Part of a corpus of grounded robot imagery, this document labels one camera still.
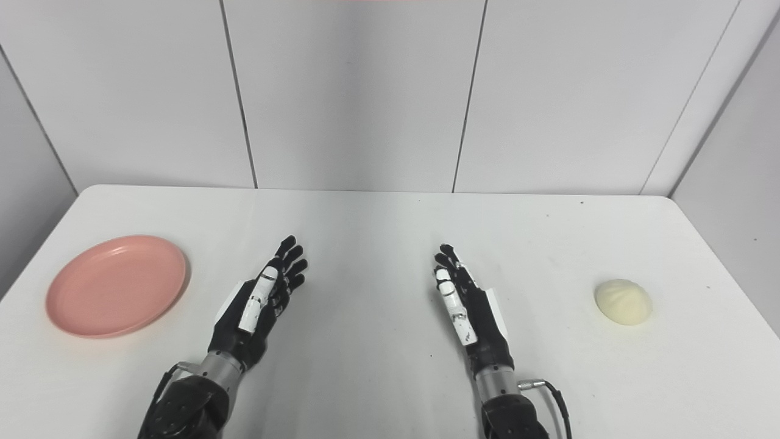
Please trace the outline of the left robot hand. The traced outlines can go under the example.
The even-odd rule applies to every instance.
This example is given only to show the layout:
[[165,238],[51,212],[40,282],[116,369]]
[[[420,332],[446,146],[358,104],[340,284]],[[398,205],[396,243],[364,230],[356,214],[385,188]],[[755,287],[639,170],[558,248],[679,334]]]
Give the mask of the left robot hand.
[[307,267],[303,246],[295,236],[287,236],[259,275],[232,295],[214,325],[207,350],[232,356],[245,371],[256,366],[292,293],[304,284]]

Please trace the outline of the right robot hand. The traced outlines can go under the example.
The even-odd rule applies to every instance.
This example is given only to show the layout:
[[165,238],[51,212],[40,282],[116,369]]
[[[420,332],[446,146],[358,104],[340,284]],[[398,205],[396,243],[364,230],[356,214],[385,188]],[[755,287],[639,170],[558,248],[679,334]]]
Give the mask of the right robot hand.
[[491,305],[488,293],[475,283],[450,244],[441,244],[434,260],[436,288],[465,349],[472,374],[486,368],[514,369],[509,343],[498,325],[498,306]]

